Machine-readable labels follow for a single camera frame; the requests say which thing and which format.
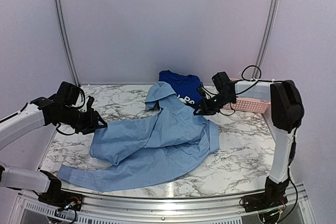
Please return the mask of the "royal blue printed t-shirt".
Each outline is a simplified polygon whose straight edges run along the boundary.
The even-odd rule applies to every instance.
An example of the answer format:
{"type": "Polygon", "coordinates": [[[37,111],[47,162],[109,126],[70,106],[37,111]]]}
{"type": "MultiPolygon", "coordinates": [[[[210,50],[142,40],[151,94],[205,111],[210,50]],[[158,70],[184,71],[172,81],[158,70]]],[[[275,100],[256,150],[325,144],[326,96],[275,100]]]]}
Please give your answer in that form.
{"type": "Polygon", "coordinates": [[[202,99],[197,89],[203,84],[198,76],[181,75],[170,70],[159,73],[159,81],[168,83],[175,91],[179,100],[193,108],[197,107],[202,99]]]}

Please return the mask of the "light blue shirt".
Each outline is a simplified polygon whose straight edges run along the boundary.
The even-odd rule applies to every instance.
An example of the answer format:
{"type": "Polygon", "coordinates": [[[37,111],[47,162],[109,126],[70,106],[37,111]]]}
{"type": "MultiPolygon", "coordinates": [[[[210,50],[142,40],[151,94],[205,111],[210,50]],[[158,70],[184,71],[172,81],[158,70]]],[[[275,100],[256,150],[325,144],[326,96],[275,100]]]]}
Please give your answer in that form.
{"type": "Polygon", "coordinates": [[[109,122],[95,131],[90,156],[109,162],[108,168],[79,170],[63,165],[58,178],[100,192],[148,187],[191,172],[219,150],[217,124],[194,115],[168,83],[153,85],[145,106],[157,109],[157,114],[109,122]]]}

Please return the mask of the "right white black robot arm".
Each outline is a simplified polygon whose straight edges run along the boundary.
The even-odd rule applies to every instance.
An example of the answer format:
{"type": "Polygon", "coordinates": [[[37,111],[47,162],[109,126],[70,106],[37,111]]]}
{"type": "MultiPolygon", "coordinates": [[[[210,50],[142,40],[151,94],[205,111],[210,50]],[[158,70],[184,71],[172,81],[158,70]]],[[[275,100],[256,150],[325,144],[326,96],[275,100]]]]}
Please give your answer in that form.
{"type": "Polygon", "coordinates": [[[236,103],[238,98],[270,102],[276,142],[272,167],[264,192],[245,195],[241,203],[246,212],[286,204],[286,189],[292,183],[290,166],[296,153],[296,132],[304,116],[301,95],[295,83],[292,80],[263,80],[261,76],[231,80],[226,72],[218,72],[212,81],[217,93],[210,93],[204,86],[199,86],[197,91],[202,98],[194,115],[214,115],[226,104],[236,103]]]}

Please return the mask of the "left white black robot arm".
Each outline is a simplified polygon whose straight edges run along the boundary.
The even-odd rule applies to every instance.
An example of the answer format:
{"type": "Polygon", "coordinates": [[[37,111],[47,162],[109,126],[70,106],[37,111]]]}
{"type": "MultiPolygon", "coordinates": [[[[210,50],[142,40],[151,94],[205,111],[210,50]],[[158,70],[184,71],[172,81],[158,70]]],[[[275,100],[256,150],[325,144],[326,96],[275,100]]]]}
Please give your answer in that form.
{"type": "MultiPolygon", "coordinates": [[[[1,149],[27,133],[52,124],[70,126],[74,133],[83,135],[107,127],[100,114],[92,108],[94,98],[86,97],[82,88],[62,82],[49,98],[36,98],[22,109],[1,119],[1,149]]],[[[61,206],[72,196],[61,189],[61,181],[44,170],[28,170],[1,165],[1,187],[31,190],[39,200],[61,206]]]]}

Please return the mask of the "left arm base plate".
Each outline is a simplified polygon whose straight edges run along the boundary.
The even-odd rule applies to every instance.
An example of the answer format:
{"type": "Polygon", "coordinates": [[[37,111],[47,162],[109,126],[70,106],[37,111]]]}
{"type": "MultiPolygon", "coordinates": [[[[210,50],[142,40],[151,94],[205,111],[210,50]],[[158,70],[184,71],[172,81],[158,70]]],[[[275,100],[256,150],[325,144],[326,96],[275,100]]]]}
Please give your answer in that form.
{"type": "Polygon", "coordinates": [[[71,193],[68,191],[60,191],[59,195],[53,196],[51,193],[37,193],[40,202],[56,206],[62,210],[75,210],[80,211],[83,203],[83,195],[71,193]]]}

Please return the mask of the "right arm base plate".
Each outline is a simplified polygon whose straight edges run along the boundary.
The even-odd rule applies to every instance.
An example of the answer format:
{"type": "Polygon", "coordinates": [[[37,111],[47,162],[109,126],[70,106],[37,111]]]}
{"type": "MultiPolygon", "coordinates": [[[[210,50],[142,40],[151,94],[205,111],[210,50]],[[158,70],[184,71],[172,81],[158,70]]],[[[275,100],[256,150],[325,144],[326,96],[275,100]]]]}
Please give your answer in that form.
{"type": "Polygon", "coordinates": [[[275,198],[266,197],[265,193],[251,194],[243,196],[239,204],[245,209],[245,212],[253,212],[284,206],[288,202],[286,195],[276,196],[275,198]]]}

